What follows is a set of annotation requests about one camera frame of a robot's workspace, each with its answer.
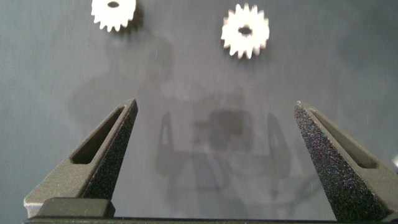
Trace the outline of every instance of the gear center hole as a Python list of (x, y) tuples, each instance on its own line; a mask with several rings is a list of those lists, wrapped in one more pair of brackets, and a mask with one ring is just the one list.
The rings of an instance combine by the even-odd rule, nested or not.
[(116, 1), (111, 1), (108, 3), (108, 6), (111, 8), (119, 7), (119, 3), (117, 3)]
[(238, 29), (238, 32), (240, 32), (243, 36), (249, 36), (253, 33), (253, 30), (250, 29), (249, 26), (244, 26)]

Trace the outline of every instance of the white gear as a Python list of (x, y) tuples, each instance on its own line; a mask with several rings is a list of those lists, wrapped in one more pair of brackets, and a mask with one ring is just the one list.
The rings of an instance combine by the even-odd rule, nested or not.
[(268, 38), (268, 18), (264, 18), (263, 10), (257, 13), (256, 5), (250, 10), (247, 3), (243, 9), (237, 4), (235, 12), (229, 10), (228, 17), (224, 18), (221, 40), (224, 40), (224, 48), (231, 47), (231, 56), (236, 52), (238, 58), (242, 58), (243, 53), (246, 53), (248, 59), (252, 52), (259, 55), (260, 49), (266, 47)]
[(111, 32), (114, 27), (118, 32), (120, 25), (127, 27), (134, 17), (136, 0), (93, 0), (91, 7), (94, 23), (100, 22), (100, 29), (107, 26), (108, 32)]

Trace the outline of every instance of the plastic gear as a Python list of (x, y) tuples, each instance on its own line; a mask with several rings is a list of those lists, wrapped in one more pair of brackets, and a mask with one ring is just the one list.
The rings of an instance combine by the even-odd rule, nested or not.
[(266, 47), (268, 38), (268, 18), (264, 18), (263, 10), (257, 13), (256, 5), (250, 10), (247, 3), (243, 9), (237, 4), (235, 12), (229, 10), (228, 17), (224, 18), (221, 40), (224, 40), (224, 48), (231, 48), (231, 56), (236, 52), (238, 58), (242, 58), (244, 53), (248, 59), (252, 53), (259, 55), (260, 49)]
[(94, 23), (100, 22), (99, 28), (107, 27), (111, 32), (112, 27), (118, 32), (120, 25), (127, 27), (134, 17), (136, 0), (93, 0), (91, 4)]

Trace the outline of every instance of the spur gear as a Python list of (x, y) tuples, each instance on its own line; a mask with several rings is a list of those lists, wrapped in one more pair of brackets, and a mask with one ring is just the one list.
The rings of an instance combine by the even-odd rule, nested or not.
[(108, 32), (111, 32), (114, 27), (119, 32), (120, 25), (127, 27), (134, 17), (136, 0), (93, 0), (91, 7), (94, 23), (100, 22), (100, 29), (106, 26)]
[(269, 38), (268, 18), (264, 18), (264, 11), (257, 12), (257, 6), (253, 5), (251, 10), (247, 3), (243, 9), (236, 5), (235, 12), (228, 11), (228, 17), (224, 18), (223, 33), (224, 48), (230, 47), (229, 54), (232, 56), (238, 52), (238, 58), (246, 53), (248, 59), (252, 53), (260, 54)]

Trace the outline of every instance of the textured gripper surface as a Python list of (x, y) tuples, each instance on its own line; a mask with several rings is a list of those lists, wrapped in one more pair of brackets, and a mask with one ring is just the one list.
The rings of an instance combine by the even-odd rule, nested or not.
[(298, 102), (294, 117), (336, 219), (380, 221), (388, 211)]
[(81, 196), (82, 198), (112, 199), (137, 111), (138, 108), (134, 102), (127, 112), (128, 116), (118, 130), (116, 138), (113, 139), (107, 155), (104, 157), (105, 159), (101, 161), (91, 182)]

